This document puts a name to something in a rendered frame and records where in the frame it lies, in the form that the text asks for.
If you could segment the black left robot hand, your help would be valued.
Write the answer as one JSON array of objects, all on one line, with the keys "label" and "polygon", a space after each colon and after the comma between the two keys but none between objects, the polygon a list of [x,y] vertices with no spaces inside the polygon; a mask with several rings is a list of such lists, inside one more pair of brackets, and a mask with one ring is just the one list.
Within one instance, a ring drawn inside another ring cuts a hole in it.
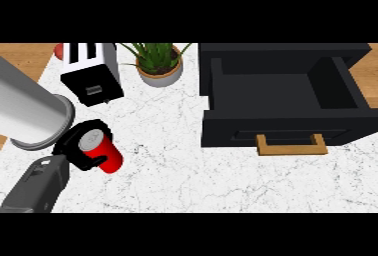
[{"label": "black left robot hand", "polygon": [[52,154],[65,155],[66,160],[78,169],[87,171],[93,167],[99,167],[108,160],[105,153],[89,156],[105,138],[112,138],[108,125],[100,119],[87,120],[65,132],[55,144]]}]

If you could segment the red can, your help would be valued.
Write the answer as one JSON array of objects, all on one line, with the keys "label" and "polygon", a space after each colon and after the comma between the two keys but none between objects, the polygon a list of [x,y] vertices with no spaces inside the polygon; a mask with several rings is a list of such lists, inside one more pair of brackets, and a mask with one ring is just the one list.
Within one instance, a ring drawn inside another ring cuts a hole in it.
[{"label": "red can", "polygon": [[83,135],[78,148],[91,159],[106,157],[105,162],[99,164],[105,173],[111,174],[118,171],[122,165],[122,155],[100,129],[93,129]]}]

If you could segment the black open drawer box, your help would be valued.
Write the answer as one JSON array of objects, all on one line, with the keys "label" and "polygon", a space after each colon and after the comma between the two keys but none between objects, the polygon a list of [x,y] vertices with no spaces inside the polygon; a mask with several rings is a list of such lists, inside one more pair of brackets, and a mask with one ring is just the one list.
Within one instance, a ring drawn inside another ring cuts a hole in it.
[{"label": "black open drawer box", "polygon": [[211,110],[232,117],[325,117],[369,111],[340,57],[263,62],[247,72],[230,71],[224,60],[211,60]]}]

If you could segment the black drawer front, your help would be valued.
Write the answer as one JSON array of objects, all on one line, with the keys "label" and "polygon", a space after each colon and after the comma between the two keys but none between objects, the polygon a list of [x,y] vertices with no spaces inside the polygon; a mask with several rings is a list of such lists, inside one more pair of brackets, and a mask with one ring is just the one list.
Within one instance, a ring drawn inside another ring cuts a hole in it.
[{"label": "black drawer front", "polygon": [[216,111],[202,120],[202,147],[255,147],[255,135],[270,145],[309,145],[320,134],[328,146],[344,145],[378,132],[378,109],[314,111]]}]

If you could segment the large grey metal cylinder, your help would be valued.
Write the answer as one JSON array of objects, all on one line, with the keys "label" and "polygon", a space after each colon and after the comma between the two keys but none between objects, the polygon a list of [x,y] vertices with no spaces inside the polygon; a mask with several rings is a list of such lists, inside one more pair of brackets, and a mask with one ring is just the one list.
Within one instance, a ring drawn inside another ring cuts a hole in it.
[{"label": "large grey metal cylinder", "polygon": [[0,135],[28,151],[52,146],[69,130],[75,108],[0,57]]}]

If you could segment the black and white toaster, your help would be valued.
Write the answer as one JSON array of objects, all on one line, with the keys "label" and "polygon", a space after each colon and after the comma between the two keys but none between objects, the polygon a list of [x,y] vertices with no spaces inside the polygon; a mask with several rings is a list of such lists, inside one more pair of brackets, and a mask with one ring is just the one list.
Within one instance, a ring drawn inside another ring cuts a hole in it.
[{"label": "black and white toaster", "polygon": [[60,81],[86,106],[124,96],[114,43],[65,43]]}]

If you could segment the green plant in grey pot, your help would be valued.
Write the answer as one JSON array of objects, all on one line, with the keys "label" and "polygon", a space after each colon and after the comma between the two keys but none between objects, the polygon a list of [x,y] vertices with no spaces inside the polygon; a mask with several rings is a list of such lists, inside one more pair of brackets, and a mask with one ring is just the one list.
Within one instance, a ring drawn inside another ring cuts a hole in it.
[{"label": "green plant in grey pot", "polygon": [[173,43],[133,43],[121,46],[136,57],[133,65],[142,81],[155,88],[164,88],[176,83],[183,72],[183,53],[190,47],[186,44],[179,49]]}]

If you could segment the black cabinet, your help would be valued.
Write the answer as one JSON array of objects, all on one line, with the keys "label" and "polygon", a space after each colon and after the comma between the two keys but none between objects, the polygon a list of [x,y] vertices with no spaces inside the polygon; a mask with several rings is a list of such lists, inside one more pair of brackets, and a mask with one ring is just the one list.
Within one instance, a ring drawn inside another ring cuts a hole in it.
[{"label": "black cabinet", "polygon": [[241,74],[304,74],[320,58],[340,57],[351,67],[372,50],[368,43],[199,43],[199,95],[210,95],[211,60]]}]

